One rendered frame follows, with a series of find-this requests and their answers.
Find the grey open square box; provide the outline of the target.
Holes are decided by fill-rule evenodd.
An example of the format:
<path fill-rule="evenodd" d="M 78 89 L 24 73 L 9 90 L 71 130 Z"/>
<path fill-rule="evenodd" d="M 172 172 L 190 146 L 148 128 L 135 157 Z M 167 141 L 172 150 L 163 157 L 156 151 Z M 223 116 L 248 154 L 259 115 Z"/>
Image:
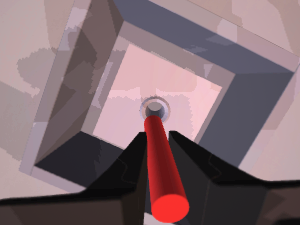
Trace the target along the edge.
<path fill-rule="evenodd" d="M 129 43 L 222 87 L 193 142 L 249 173 L 300 90 L 300 57 L 189 0 L 75 0 L 20 172 L 83 191 L 125 148 L 93 135 Z"/>

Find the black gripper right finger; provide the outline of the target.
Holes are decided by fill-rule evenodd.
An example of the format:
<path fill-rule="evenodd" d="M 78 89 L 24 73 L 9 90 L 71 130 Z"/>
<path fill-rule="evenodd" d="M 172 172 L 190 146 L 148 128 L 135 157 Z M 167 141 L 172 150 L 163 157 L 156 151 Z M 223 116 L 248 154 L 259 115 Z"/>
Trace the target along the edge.
<path fill-rule="evenodd" d="M 300 180 L 266 181 L 176 130 L 168 143 L 189 203 L 190 225 L 272 225 L 300 217 Z"/>

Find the pink square plate with hole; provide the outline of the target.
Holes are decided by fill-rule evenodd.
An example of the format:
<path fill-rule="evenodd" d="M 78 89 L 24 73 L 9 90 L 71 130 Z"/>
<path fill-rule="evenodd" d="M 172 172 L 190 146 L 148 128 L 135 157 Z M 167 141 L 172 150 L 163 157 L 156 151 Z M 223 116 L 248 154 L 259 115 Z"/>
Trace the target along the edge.
<path fill-rule="evenodd" d="M 158 116 L 167 139 L 176 130 L 194 141 L 222 87 L 129 43 L 93 135 L 126 147 Z M 152 111 L 148 104 L 159 102 Z"/>

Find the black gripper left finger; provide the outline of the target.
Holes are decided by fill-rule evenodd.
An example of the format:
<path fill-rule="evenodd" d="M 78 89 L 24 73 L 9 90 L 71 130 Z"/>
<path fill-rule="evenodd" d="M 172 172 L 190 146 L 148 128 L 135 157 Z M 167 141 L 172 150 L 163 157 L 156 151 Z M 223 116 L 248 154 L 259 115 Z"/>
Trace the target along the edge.
<path fill-rule="evenodd" d="M 139 132 L 81 192 L 0 199 L 0 225 L 143 225 L 147 160 L 147 134 Z"/>

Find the red peg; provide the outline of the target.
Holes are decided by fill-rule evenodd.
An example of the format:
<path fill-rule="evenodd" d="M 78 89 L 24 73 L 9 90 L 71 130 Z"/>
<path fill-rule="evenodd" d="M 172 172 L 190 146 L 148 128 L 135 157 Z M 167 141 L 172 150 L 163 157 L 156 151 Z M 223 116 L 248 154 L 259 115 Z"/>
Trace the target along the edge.
<path fill-rule="evenodd" d="M 144 130 L 152 215 L 163 223 L 177 222 L 187 215 L 189 203 L 161 119 L 148 116 Z"/>

